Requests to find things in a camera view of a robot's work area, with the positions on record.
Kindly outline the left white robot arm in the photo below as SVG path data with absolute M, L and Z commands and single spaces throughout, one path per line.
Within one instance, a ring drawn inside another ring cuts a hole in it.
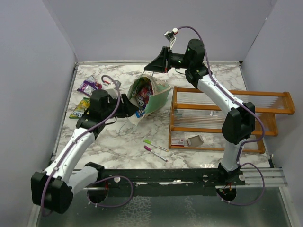
M 86 164 L 82 170 L 73 170 L 86 149 L 96 140 L 110 118 L 131 117 L 138 107 L 130 102 L 126 94 L 113 98 L 105 90 L 93 91 L 89 107 L 78 119 L 71 139 L 59 156 L 41 172 L 31 177 L 32 202 L 41 208 L 63 214 L 67 211 L 74 195 L 92 184 L 104 182 L 104 167 L 95 163 Z

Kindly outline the yellow green snack packet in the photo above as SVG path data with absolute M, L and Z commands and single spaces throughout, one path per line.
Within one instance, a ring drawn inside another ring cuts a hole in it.
M 90 105 L 90 99 L 89 98 L 83 98 L 78 105 L 75 107 L 75 109 L 72 111 L 72 113 L 69 115 L 70 119 L 79 119 L 83 116 L 85 111 Z

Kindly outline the green printed paper bag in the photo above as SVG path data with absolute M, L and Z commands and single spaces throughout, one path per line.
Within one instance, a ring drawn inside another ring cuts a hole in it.
M 128 99 L 137 107 L 139 107 L 139 105 L 135 99 L 135 96 L 141 90 L 141 88 L 145 86 L 150 86 L 153 90 L 153 94 L 150 96 L 149 102 L 144 108 L 144 116 L 137 118 L 134 114 L 128 119 L 128 122 L 134 126 L 141 123 L 148 115 L 164 107 L 168 101 L 168 96 L 172 89 L 167 82 L 154 77 L 153 74 L 146 74 L 145 71 L 143 71 L 140 76 L 136 77 L 127 92 Z

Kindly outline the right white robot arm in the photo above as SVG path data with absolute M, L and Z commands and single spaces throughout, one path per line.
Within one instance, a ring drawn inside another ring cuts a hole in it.
M 228 185 L 239 171 L 241 143 L 255 130 L 255 106 L 232 96 L 222 87 L 209 68 L 203 64 L 205 47 L 200 39 L 191 39 L 184 54 L 163 47 L 160 54 L 144 67 L 145 71 L 167 73 L 171 68 L 185 69 L 187 81 L 205 93 L 222 111 L 225 121 L 222 134 L 226 139 L 224 155 L 219 163 L 218 181 Z

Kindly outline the red snack packet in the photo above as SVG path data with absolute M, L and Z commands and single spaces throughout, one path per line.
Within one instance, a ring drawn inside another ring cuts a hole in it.
M 144 109 L 146 107 L 152 94 L 153 90 L 150 86 L 145 86 L 141 88 L 141 90 L 135 96 L 135 99 L 140 108 Z

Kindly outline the blue candy packet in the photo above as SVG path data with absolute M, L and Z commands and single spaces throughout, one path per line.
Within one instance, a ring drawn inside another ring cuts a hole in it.
M 145 114 L 145 110 L 144 110 L 144 109 L 139 109 L 139 110 L 137 110 L 137 111 L 135 112 L 135 116 L 136 116 L 137 118 L 143 117 L 144 114 Z

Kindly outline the purple snack packet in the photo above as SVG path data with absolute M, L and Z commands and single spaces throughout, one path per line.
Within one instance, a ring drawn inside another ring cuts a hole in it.
M 91 96 L 95 90 L 99 89 L 102 89 L 102 85 L 97 82 L 93 75 L 91 75 L 82 82 L 77 91 L 87 96 Z

